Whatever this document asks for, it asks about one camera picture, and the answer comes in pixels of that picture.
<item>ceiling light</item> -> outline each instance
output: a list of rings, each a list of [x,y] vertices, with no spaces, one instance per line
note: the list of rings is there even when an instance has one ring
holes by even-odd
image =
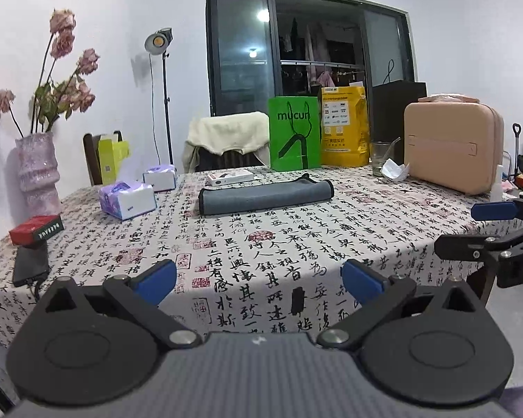
[[[260,22],[269,22],[269,9],[262,9],[258,12],[258,20]]]

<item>purple tissue box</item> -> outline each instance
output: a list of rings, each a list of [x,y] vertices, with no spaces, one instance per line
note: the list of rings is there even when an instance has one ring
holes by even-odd
[[[153,187],[154,192],[164,192],[176,188],[176,169],[174,165],[159,165],[143,173],[143,182]]]
[[[151,212],[157,208],[153,187],[143,182],[116,182],[99,190],[101,209],[121,220]]]

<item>blue gripper pad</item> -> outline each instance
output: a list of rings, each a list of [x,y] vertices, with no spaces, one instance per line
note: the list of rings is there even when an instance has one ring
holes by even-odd
[[[387,282],[387,278],[355,259],[349,259],[343,264],[342,276],[344,288],[361,305],[382,294]]]
[[[133,290],[146,302],[158,306],[176,286],[176,264],[167,260],[155,267],[151,274],[134,285]]]
[[[517,217],[517,206],[513,201],[475,204],[471,209],[475,221],[513,220]]]

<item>flower vase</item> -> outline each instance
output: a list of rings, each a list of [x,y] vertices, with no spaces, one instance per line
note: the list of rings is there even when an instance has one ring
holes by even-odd
[[[32,133],[15,141],[20,156],[20,188],[30,217],[58,215],[56,183],[60,179],[52,132]]]

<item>dried flower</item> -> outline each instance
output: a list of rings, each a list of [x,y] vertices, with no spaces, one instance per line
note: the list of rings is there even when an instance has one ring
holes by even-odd
[[[51,34],[59,33],[60,31],[69,29],[73,30],[76,27],[76,19],[74,13],[69,9],[56,10],[51,17]]]
[[[14,93],[10,90],[0,90],[0,112],[10,111],[10,103],[15,99]]]
[[[95,94],[87,94],[79,107],[79,111],[85,113],[93,102],[95,102]]]
[[[52,42],[51,57],[55,60],[65,57],[74,48],[74,34],[71,30],[62,30]]]
[[[100,58],[99,55],[95,52],[94,48],[88,48],[83,52],[83,55],[77,60],[77,68],[79,72],[83,75],[89,75],[92,72],[95,72],[99,65],[97,60]]]
[[[91,93],[89,86],[85,82],[79,84],[79,88],[70,99],[71,110],[78,110],[84,113],[95,101],[95,94]]]
[[[52,94],[54,97],[58,98],[60,94],[62,94],[61,99],[64,99],[65,96],[70,97],[77,91],[77,79],[76,77],[70,78],[70,82],[68,83],[68,80],[64,80],[63,82],[60,82],[54,90],[52,91]]]

